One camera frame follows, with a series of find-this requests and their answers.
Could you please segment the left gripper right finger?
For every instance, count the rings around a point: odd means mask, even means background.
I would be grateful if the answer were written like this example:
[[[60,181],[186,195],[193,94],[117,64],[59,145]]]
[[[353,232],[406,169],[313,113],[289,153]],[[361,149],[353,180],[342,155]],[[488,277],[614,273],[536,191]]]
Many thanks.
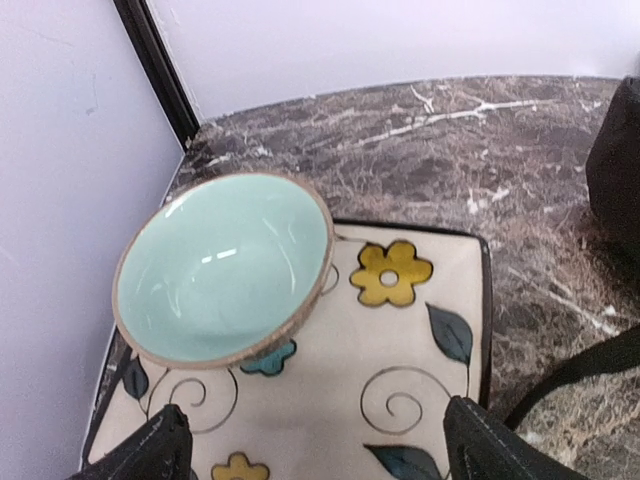
[[[443,428],[453,480],[585,478],[530,446],[468,398],[451,398]]]

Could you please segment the left black frame post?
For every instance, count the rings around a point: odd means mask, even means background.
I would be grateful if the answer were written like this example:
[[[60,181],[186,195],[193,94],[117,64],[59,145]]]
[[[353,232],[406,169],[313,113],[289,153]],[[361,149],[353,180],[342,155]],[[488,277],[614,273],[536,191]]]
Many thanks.
[[[186,151],[200,123],[148,2],[114,0],[113,3],[163,112],[182,149]]]

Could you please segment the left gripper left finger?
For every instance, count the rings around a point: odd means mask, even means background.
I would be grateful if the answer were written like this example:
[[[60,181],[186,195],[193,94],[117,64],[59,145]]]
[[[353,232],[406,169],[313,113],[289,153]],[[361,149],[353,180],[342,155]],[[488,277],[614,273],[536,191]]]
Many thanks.
[[[70,476],[72,480],[189,480],[193,438],[188,417],[165,405],[101,460]]]

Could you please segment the floral square coaster mat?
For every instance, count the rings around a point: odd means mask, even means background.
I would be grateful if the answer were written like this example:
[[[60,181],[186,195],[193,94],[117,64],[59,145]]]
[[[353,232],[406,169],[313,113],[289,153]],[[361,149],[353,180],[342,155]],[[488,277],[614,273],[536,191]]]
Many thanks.
[[[82,464],[173,403],[189,420],[195,479],[449,478],[449,400],[488,400],[488,246],[438,229],[335,230],[321,300],[263,359],[170,370],[115,337]]]

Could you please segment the celadon green bowl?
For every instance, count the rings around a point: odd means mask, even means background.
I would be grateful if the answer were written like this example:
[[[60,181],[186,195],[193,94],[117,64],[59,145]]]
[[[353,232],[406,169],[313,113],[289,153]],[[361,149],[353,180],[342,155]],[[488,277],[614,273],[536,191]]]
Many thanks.
[[[279,348],[317,304],[334,252],[317,191],[280,174],[223,175],[163,205],[121,255],[112,310],[155,364],[207,370]]]

